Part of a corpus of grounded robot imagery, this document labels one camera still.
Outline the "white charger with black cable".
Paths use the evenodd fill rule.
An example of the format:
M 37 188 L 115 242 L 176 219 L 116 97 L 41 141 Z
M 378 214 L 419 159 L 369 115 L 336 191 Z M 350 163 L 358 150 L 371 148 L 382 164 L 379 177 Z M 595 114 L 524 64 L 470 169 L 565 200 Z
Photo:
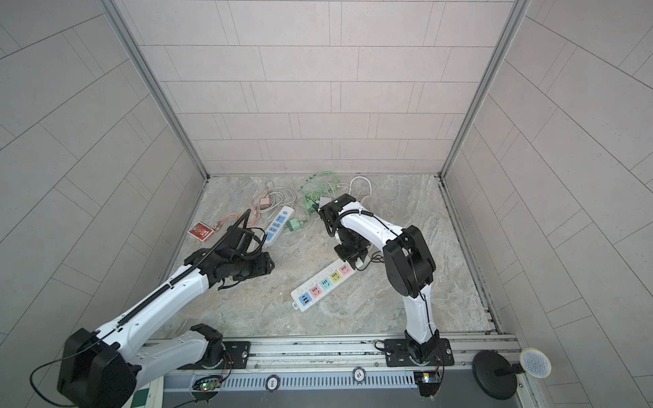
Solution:
M 365 263 L 362 267 L 356 268 L 359 271 L 366 270 L 368 266 L 372 264 L 383 264 L 384 263 L 384 256 L 382 255 L 381 251 L 377 251 L 375 253 L 372 253 L 371 256 L 369 257 L 369 260 L 367 263 Z

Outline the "long colourful socket power strip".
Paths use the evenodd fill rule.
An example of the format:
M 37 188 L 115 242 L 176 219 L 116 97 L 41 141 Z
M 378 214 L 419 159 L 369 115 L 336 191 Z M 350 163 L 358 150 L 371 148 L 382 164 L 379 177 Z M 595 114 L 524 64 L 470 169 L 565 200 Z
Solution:
M 330 263 L 291 292 L 292 307 L 300 312 L 311 308 L 354 275 L 355 268 L 343 260 Z

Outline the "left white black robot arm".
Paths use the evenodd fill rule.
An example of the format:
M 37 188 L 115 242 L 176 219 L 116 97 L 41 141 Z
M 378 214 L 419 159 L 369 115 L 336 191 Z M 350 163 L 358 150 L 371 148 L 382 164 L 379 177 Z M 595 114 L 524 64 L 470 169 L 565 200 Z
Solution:
M 68 407 L 120 407 L 142 385 L 189 364 L 218 365 L 224 355 L 222 335 L 197 324 L 150 352 L 142 346 L 190 301 L 212 287 L 226 289 L 268 275 L 275 264 L 263 250 L 266 235 L 248 226 L 246 210 L 210 248 L 185 259 L 166 282 L 132 308 L 95 331 L 79 329 L 66 340 L 56 389 Z

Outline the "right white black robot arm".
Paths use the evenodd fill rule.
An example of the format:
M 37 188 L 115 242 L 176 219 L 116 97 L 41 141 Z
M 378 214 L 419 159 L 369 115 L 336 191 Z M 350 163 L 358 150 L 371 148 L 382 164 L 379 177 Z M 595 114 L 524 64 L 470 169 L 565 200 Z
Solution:
M 448 340 L 440 336 L 433 316 L 436 264 L 420 229 L 381 219 L 349 194 L 314 208 L 328 235 L 338 241 L 336 254 L 351 267 L 371 258 L 371 246 L 381 251 L 387 279 L 403 297 L 406 311 L 406 346 L 401 353 L 417 366 L 453 366 Z

